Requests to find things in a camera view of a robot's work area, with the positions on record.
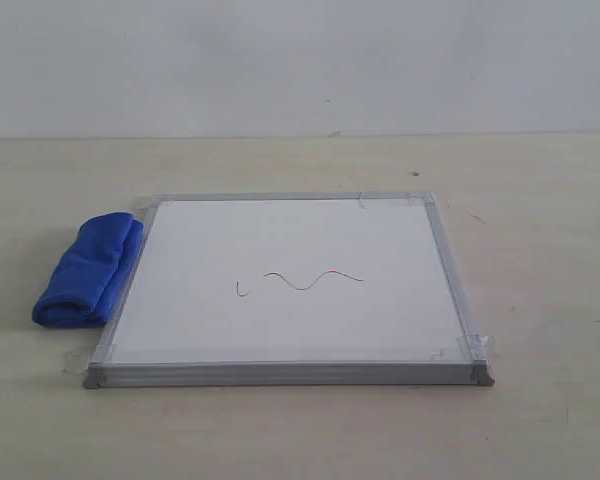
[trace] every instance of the light wood surface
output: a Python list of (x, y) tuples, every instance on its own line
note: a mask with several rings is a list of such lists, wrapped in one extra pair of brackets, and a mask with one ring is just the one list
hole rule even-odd
[[(88, 217), (325, 190), (437, 194), (493, 388), (84, 391), (99, 332), (29, 320)], [(4, 478), (600, 479), (600, 134), (0, 141)]]

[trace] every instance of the white wall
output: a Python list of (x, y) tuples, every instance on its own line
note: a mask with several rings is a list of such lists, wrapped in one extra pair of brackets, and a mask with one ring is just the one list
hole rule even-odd
[(0, 137), (600, 129), (600, 0), (0, 0)]

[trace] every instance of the blue microfiber cloth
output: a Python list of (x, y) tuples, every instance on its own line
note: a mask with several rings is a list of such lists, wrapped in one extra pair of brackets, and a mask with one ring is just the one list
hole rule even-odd
[(87, 221), (33, 307), (33, 321), (53, 328), (104, 325), (141, 242), (142, 223), (130, 213)]

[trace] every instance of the wooden table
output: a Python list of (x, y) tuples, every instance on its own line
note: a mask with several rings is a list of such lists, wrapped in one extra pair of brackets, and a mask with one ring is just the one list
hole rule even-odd
[[(85, 391), (30, 321), (91, 216), (340, 190), (437, 194), (496, 386)], [(0, 141), (5, 478), (600, 479), (600, 134)]]

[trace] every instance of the folded blue towel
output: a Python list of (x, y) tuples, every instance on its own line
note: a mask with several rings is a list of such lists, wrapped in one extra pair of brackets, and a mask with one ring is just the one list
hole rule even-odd
[(43, 327), (99, 327), (109, 319), (142, 241), (130, 213), (87, 221), (62, 255), (31, 317)]

